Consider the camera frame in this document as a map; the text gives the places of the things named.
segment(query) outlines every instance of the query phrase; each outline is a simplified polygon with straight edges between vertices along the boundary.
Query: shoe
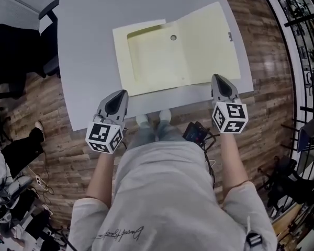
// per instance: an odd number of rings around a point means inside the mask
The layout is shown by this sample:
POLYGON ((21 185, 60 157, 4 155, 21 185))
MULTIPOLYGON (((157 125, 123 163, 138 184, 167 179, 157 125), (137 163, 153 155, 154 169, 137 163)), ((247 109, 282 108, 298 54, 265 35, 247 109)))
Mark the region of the shoe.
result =
POLYGON ((168 123, 171 121, 171 111, 169 109, 166 109, 166 110, 162 110, 160 113, 159 113, 159 119, 161 121, 167 121, 168 123))
POLYGON ((40 121, 35 122, 35 127, 42 131, 43 138, 46 140, 46 136, 44 135, 44 128, 40 121))
POLYGON ((139 127, 146 127, 147 124, 149 125, 149 120, 147 115, 138 115, 136 116, 136 123, 139 127))

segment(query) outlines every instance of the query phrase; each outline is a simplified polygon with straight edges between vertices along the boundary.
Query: chair armrest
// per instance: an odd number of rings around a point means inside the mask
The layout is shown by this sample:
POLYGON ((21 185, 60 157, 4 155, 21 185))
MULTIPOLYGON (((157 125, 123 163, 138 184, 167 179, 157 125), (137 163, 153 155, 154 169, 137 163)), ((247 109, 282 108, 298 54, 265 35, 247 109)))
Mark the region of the chair armrest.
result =
POLYGON ((57 21, 56 15, 52 12, 52 10, 59 5, 59 0, 52 1, 49 5, 45 7, 41 11, 41 13, 38 15, 38 19, 41 20, 45 15, 48 15, 48 17, 52 20, 52 22, 57 21))

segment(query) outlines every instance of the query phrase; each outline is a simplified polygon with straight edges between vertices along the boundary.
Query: black cable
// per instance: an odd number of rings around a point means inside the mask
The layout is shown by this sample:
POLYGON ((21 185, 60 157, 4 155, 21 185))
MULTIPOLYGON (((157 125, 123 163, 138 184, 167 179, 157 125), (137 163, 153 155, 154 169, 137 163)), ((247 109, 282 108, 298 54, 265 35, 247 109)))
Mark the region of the black cable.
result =
POLYGON ((75 249, 75 247, 69 242, 69 240, 67 239, 67 237, 64 235, 63 231, 61 231, 61 235, 62 235, 62 237, 63 237, 63 239, 64 239, 64 242, 66 242, 67 245, 68 245, 69 247, 71 247, 71 249, 72 249, 73 251, 77 251, 77 249, 75 249))

